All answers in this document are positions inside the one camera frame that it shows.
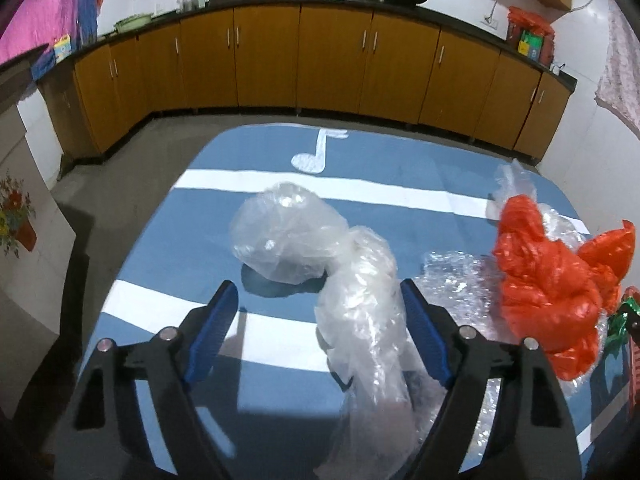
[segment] flower painting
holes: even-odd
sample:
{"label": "flower painting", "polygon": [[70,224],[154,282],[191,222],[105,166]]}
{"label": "flower painting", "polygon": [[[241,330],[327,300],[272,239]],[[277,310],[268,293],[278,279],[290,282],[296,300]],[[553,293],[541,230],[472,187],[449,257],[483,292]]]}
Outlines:
{"label": "flower painting", "polygon": [[18,243],[29,252],[36,245],[37,236],[29,217],[36,212],[29,193],[22,190],[23,180],[12,178],[9,172],[0,179],[0,244],[4,254],[12,252],[20,257]]}

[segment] blue gripper pad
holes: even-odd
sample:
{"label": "blue gripper pad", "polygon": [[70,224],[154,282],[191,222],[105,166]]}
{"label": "blue gripper pad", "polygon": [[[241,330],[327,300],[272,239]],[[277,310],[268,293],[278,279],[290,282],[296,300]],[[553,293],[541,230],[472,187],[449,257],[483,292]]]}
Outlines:
{"label": "blue gripper pad", "polygon": [[[451,366],[452,358],[456,360],[452,352],[458,352],[453,348],[451,338],[458,326],[442,307],[427,303],[412,280],[403,280],[400,290],[406,310],[406,327],[424,367],[432,378],[449,388],[457,370],[452,370]],[[431,319],[427,310],[438,319]]]}
{"label": "blue gripper pad", "polygon": [[184,319],[182,380],[187,386],[207,377],[237,311],[238,289],[225,280],[208,305],[194,308]]}

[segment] power cord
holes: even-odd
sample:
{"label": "power cord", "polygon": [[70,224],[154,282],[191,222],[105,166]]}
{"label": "power cord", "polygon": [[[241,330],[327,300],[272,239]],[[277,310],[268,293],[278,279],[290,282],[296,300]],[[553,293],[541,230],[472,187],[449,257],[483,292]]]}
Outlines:
{"label": "power cord", "polygon": [[484,17],[484,21],[487,25],[491,25],[491,22],[494,19],[494,11],[497,4],[498,4],[498,0],[494,0],[494,6],[491,8],[491,12],[489,13],[488,16]]}
{"label": "power cord", "polygon": [[575,7],[575,9],[571,9],[569,12],[575,12],[576,10],[582,10],[585,7],[589,7],[591,5],[593,0],[589,0],[587,3],[585,3],[584,5],[581,5],[580,7]]}

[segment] music note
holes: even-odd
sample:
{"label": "music note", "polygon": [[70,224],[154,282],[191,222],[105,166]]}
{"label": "music note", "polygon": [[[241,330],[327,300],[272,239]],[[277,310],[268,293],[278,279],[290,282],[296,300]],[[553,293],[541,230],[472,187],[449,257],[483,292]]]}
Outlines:
{"label": "music note", "polygon": [[298,153],[291,159],[294,168],[305,173],[322,173],[326,163],[326,138],[346,139],[347,130],[332,130],[330,128],[320,128],[318,140],[316,140],[316,154]]}

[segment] concrete floor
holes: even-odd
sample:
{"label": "concrete floor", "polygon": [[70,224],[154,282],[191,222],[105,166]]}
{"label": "concrete floor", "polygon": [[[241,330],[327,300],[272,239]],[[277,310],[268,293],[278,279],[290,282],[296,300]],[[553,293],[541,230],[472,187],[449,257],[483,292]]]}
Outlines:
{"label": "concrete floor", "polygon": [[[75,167],[52,190],[77,235],[65,282],[61,336],[31,380],[14,416],[14,426],[31,450],[54,451],[54,427],[73,391],[79,362],[102,304],[133,244],[173,183],[217,134],[244,124],[273,122],[366,130],[496,155],[452,136],[436,137],[379,123],[199,115],[152,120],[105,163]],[[509,155],[505,153],[503,158],[511,160]]]}

